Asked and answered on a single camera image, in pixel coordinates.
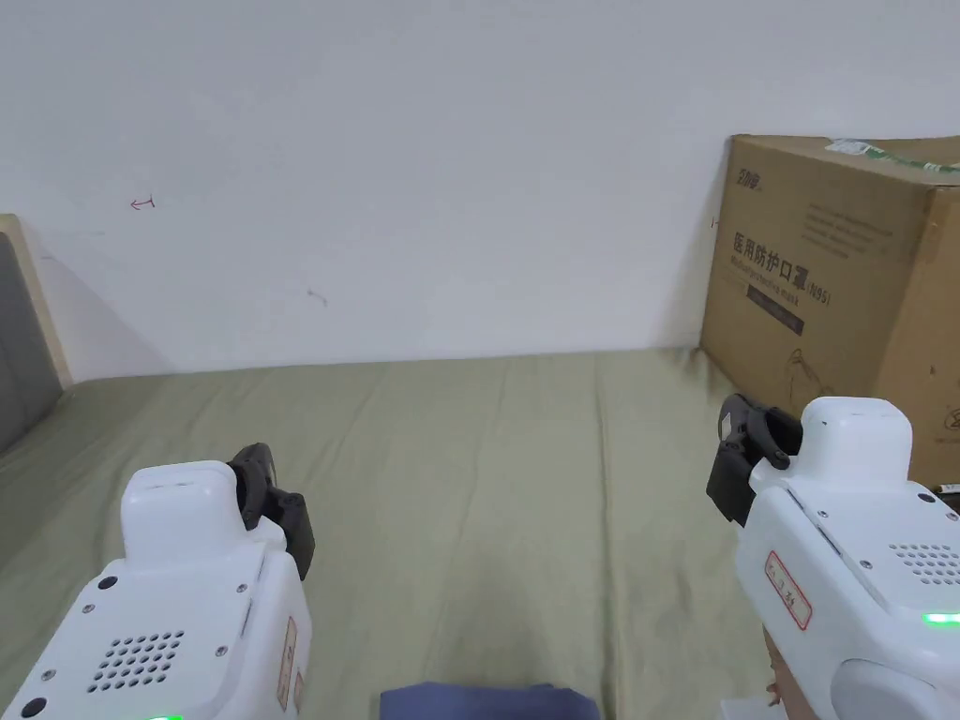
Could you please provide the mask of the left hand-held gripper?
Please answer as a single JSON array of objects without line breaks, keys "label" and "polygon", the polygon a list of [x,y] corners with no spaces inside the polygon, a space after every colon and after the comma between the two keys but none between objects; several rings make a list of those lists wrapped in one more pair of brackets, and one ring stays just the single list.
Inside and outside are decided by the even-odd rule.
[{"label": "left hand-held gripper", "polygon": [[269,445],[135,472],[121,526],[4,717],[302,718],[315,539]]}]

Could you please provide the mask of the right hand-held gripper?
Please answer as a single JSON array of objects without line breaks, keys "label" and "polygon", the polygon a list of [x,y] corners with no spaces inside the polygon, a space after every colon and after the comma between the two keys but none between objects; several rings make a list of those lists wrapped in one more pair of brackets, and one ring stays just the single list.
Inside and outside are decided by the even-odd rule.
[{"label": "right hand-held gripper", "polygon": [[[706,491],[738,528],[735,570],[795,682],[802,719],[959,715],[958,514],[908,480],[891,402],[819,397],[800,417],[721,405]],[[722,719],[785,719],[766,698]]]}]

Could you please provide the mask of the person's right hand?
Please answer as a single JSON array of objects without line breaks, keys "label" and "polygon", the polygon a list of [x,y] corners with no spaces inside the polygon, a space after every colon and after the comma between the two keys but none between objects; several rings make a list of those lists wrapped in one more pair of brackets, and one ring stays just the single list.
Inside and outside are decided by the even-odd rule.
[{"label": "person's right hand", "polygon": [[802,719],[796,714],[796,687],[786,661],[773,642],[770,633],[763,628],[763,640],[769,657],[772,680],[766,686],[766,705],[777,709],[785,719]]}]

